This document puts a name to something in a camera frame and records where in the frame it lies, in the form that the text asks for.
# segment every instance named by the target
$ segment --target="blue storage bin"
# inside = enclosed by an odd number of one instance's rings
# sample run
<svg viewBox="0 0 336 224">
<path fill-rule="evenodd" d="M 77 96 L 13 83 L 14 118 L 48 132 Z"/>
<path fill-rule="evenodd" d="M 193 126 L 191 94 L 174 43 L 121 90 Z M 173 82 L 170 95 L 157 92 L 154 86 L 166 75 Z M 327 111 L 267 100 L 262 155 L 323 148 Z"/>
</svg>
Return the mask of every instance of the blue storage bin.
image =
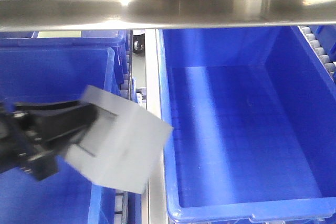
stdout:
<svg viewBox="0 0 336 224">
<path fill-rule="evenodd" d="M 69 46 L 108 46 L 112 47 L 115 53 L 114 73 L 117 84 L 123 84 L 122 47 L 125 40 L 120 36 L 113 38 L 32 38 L 32 39 L 0 39 L 0 48 L 5 47 L 69 47 Z"/>
<path fill-rule="evenodd" d="M 336 25 L 310 26 L 310 29 L 330 59 L 336 61 Z"/>
<path fill-rule="evenodd" d="M 17 31 L 13 33 L 0 32 L 0 39 L 6 38 L 37 38 L 38 31 Z"/>
<path fill-rule="evenodd" d="M 90 30 L 82 31 L 82 38 L 91 38 L 97 41 L 97 44 L 111 46 L 116 54 L 122 60 L 123 73 L 128 73 L 126 50 L 128 45 L 127 31 L 126 30 Z"/>
<path fill-rule="evenodd" d="M 114 51 L 103 46 L 0 49 L 6 103 L 80 98 L 86 85 L 112 91 Z M 0 174 L 1 224 L 112 224 L 114 190 L 93 185 L 58 158 L 60 172 L 41 182 L 18 168 Z"/>
<path fill-rule="evenodd" d="M 299 224 L 333 216 L 336 85 L 298 27 L 163 35 L 170 218 Z"/>
</svg>

